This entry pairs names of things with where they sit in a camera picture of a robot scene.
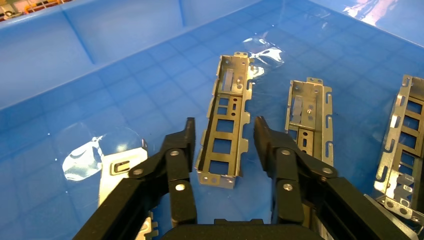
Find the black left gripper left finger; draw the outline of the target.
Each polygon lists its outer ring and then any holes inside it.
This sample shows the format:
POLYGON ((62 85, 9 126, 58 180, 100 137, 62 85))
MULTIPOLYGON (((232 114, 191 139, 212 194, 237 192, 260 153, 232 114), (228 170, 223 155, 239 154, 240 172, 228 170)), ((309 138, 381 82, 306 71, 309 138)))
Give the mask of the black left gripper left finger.
POLYGON ((149 211, 169 194, 173 227, 196 224, 190 183, 195 153, 195 118, 182 131, 165 136, 160 151, 129 170, 79 232, 75 240, 133 240, 149 211))

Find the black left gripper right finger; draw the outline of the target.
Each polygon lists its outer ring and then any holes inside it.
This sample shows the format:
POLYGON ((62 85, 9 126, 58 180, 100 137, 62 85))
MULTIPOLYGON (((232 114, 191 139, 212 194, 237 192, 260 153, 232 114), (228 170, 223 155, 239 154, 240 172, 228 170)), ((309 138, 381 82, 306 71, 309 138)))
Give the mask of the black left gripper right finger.
POLYGON ((272 223, 303 225, 304 205, 336 240, 405 240, 407 235, 337 170, 301 151, 291 136, 256 117, 254 145, 272 179, 272 223))

